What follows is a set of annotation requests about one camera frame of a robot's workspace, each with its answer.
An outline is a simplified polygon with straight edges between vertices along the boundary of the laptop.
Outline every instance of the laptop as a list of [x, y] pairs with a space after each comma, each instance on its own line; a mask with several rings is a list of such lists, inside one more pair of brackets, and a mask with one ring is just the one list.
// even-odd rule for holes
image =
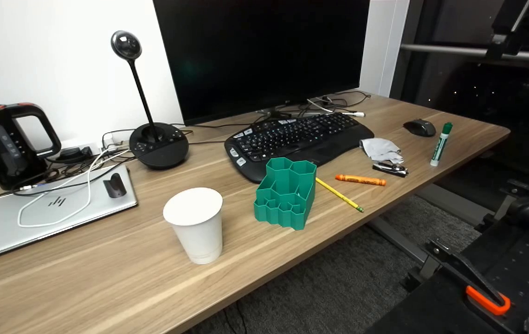
[[[128, 169], [124, 165], [118, 165], [113, 171], [109, 169], [113, 167], [92, 171], [91, 178], [98, 180], [92, 180], [89, 186], [85, 182], [85, 174], [79, 174], [72, 176], [70, 180], [46, 184], [35, 189], [35, 193], [42, 189], [55, 189], [55, 186], [72, 187], [31, 197], [0, 197], [0, 254], [133, 208], [137, 199]], [[124, 195], [111, 199], [104, 180], [111, 180], [115, 173], [120, 176], [126, 191]]]

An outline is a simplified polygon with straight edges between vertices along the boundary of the black keyboard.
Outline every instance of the black keyboard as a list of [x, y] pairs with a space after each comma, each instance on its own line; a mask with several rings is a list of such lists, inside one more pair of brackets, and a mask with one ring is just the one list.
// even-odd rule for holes
[[224, 141], [232, 165], [250, 182], [261, 182], [265, 163], [274, 156], [310, 160], [323, 165], [360, 147], [373, 132], [352, 117], [328, 113], [254, 122]]

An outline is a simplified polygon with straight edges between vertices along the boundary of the white paper cup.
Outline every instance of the white paper cup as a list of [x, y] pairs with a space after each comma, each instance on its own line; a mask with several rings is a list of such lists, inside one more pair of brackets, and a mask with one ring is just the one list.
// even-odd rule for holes
[[165, 221], [195, 264], [208, 264], [222, 252], [222, 197], [209, 187], [191, 187], [170, 197]]

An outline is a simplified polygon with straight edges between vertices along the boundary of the white wall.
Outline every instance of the white wall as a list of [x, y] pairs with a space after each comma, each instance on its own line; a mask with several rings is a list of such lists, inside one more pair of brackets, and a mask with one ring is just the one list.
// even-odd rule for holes
[[[408, 0], [371, 0], [360, 85], [388, 95]], [[182, 122], [152, 0], [0, 0], [0, 102], [35, 102], [65, 145], [98, 145], [144, 122], [115, 30], [143, 45], [135, 61], [154, 121]]]

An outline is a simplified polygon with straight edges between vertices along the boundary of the gray floor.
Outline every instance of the gray floor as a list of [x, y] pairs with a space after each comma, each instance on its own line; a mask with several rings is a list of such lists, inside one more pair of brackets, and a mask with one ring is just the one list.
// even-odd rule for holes
[[[479, 234], [469, 223], [410, 197], [380, 219], [417, 245], [438, 239], [462, 251]], [[363, 332], [404, 299], [415, 265], [371, 228], [360, 228], [189, 332]]]

